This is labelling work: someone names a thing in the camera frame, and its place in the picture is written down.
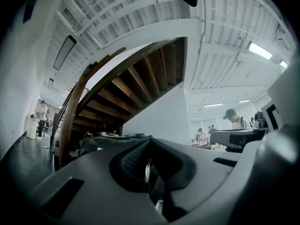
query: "white wall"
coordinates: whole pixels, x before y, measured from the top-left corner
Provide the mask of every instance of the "white wall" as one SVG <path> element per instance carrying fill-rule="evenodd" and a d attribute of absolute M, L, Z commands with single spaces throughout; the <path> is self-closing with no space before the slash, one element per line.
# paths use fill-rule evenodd
<path fill-rule="evenodd" d="M 232 123 L 228 119 L 223 119 L 223 117 L 216 117 L 217 129 L 218 130 L 231 130 Z"/>
<path fill-rule="evenodd" d="M 253 103 L 251 102 L 248 102 L 241 108 L 237 109 L 235 112 L 241 117 L 248 117 L 249 121 L 251 117 L 254 117 L 255 115 L 255 109 Z"/>
<path fill-rule="evenodd" d="M 49 31 L 47 14 L 53 0 L 37 0 L 32 17 L 23 24 L 18 11 L 0 47 L 0 160 L 27 130 L 41 91 Z"/>
<path fill-rule="evenodd" d="M 271 98 L 269 97 L 269 95 L 266 93 L 265 95 L 263 95 L 262 97 L 260 97 L 259 99 L 257 99 L 253 104 L 255 107 L 256 111 L 261 111 L 262 107 L 265 106 L 268 102 L 271 101 Z"/>
<path fill-rule="evenodd" d="M 209 120 L 203 120 L 203 130 L 208 134 L 208 127 L 211 125 L 215 125 L 215 128 L 217 128 L 216 120 L 215 119 L 209 119 Z"/>
<path fill-rule="evenodd" d="M 190 120 L 190 137 L 191 139 L 195 139 L 196 135 L 199 134 L 198 129 L 202 128 L 202 121 L 198 120 L 198 121 L 193 121 Z"/>
<path fill-rule="evenodd" d="M 123 135 L 133 133 L 190 145 L 188 107 L 182 84 L 123 125 Z"/>

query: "concrete floor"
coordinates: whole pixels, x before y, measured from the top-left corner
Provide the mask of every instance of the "concrete floor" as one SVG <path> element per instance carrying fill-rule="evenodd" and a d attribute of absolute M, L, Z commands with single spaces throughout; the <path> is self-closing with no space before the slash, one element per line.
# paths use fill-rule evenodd
<path fill-rule="evenodd" d="M 42 140 L 23 137 L 1 161 L 2 168 L 25 195 L 29 195 L 36 185 L 54 173 L 53 154 L 44 148 L 49 143 L 47 134 L 42 136 Z"/>

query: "person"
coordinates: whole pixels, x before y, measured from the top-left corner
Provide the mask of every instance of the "person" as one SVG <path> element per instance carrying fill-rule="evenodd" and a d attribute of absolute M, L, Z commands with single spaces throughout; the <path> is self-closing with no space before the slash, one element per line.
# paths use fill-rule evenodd
<path fill-rule="evenodd" d="M 206 135 L 206 133 L 203 131 L 202 128 L 199 128 L 198 131 L 200 132 L 199 145 L 200 146 L 207 146 L 208 136 Z"/>
<path fill-rule="evenodd" d="M 250 128 L 250 122 L 247 117 L 241 117 L 236 114 L 233 109 L 228 109 L 226 111 L 226 118 L 232 122 L 233 129 L 242 129 L 242 128 Z"/>
<path fill-rule="evenodd" d="M 42 139 L 42 132 L 46 123 L 46 114 L 48 111 L 46 102 L 44 100 L 41 101 L 41 109 L 39 111 L 39 126 L 38 126 L 38 136 L 36 137 L 36 139 Z"/>
<path fill-rule="evenodd" d="M 211 130 L 210 130 L 210 133 L 213 133 L 213 132 L 215 132 L 216 131 L 216 129 L 215 129 L 215 125 L 211 125 Z"/>

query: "wooden stair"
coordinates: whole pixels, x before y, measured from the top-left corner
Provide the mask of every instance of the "wooden stair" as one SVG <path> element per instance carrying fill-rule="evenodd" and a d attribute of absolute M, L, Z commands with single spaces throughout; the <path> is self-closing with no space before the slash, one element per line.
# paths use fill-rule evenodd
<path fill-rule="evenodd" d="M 67 103 L 60 136 L 60 166 L 65 164 L 73 138 L 83 138 L 87 131 L 121 134 L 124 123 L 181 83 L 185 46 L 181 37 L 142 48 L 106 74 L 79 102 L 87 81 L 123 49 L 85 70 Z"/>

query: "white ceiling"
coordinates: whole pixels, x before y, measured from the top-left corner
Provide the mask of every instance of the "white ceiling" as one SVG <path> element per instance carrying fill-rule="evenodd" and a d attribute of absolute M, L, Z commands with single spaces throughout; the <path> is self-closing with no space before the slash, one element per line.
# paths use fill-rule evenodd
<path fill-rule="evenodd" d="M 57 24 L 48 49 L 41 96 L 56 106 L 63 103 L 67 89 L 85 67 L 98 61 L 96 57 L 101 50 L 135 31 L 169 20 L 174 22 L 165 33 L 176 30 L 172 26 L 178 24 L 176 21 L 200 24 L 195 37 L 196 33 L 201 36 L 188 38 L 184 84 L 188 87 L 190 117 L 210 119 L 228 108 L 237 108 L 240 100 L 258 98 L 282 74 L 280 61 L 288 63 L 296 49 L 296 42 L 279 12 L 267 0 L 198 0 L 196 8 L 181 0 L 63 0 L 55 16 Z M 53 64 L 68 35 L 77 44 L 57 71 Z M 266 60 L 249 52 L 250 41 L 273 57 Z M 47 88 L 50 77 L 54 79 L 52 90 Z M 203 108 L 219 102 L 225 105 Z"/>

